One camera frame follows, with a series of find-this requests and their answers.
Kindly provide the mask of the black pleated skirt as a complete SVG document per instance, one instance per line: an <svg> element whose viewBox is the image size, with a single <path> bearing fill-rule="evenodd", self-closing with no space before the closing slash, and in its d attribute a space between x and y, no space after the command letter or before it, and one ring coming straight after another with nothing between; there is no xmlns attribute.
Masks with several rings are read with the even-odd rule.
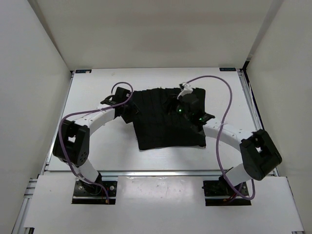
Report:
<svg viewBox="0 0 312 234"><path fill-rule="evenodd" d="M135 91L132 99L139 109L133 120L140 150L174 146L206 146L206 139L191 128L178 113L166 111L167 101L178 95L179 88L154 88Z"/></svg>

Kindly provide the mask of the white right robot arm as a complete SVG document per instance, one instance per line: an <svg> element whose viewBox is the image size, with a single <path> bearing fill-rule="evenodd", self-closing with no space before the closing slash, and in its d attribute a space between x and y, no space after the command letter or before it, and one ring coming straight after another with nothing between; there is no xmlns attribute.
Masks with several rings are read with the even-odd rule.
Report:
<svg viewBox="0 0 312 234"><path fill-rule="evenodd" d="M254 132L238 129L203 111L194 94L170 95L165 102L168 113L176 113L186 119L193 131L205 137L215 138L241 153L242 163L225 171L221 167L219 190L230 195L237 192L242 183L261 181L282 162L282 157L267 131Z"/></svg>

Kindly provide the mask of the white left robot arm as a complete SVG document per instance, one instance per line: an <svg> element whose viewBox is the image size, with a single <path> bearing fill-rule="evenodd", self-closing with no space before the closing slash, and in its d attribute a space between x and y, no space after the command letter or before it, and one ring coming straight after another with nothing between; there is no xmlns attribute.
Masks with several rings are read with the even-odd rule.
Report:
<svg viewBox="0 0 312 234"><path fill-rule="evenodd" d="M133 102L133 87L127 82L118 82L97 108L71 113L63 117L53 146L53 155L66 163L79 179L82 187L91 195L107 193L102 176L88 159L90 137L106 123L121 117L125 123L133 121L139 112Z"/></svg>

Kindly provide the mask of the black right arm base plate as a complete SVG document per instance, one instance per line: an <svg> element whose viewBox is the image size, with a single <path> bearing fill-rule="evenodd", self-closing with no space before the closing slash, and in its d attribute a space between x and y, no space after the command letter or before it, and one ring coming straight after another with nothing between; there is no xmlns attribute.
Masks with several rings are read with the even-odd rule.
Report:
<svg viewBox="0 0 312 234"><path fill-rule="evenodd" d="M250 206L251 202L236 195L228 185L217 180L204 180L202 189L206 206Z"/></svg>

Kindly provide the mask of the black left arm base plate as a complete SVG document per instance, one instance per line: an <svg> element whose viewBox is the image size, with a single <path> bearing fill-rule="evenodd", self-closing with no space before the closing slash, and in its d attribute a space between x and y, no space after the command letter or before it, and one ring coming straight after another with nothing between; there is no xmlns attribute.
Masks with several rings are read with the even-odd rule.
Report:
<svg viewBox="0 0 312 234"><path fill-rule="evenodd" d="M96 189L92 192L91 188L87 188L84 183L76 179L72 196L72 204L115 205L117 196L117 181L103 180L102 185L105 187L109 199L106 198L106 193L101 187L96 187Z"/></svg>

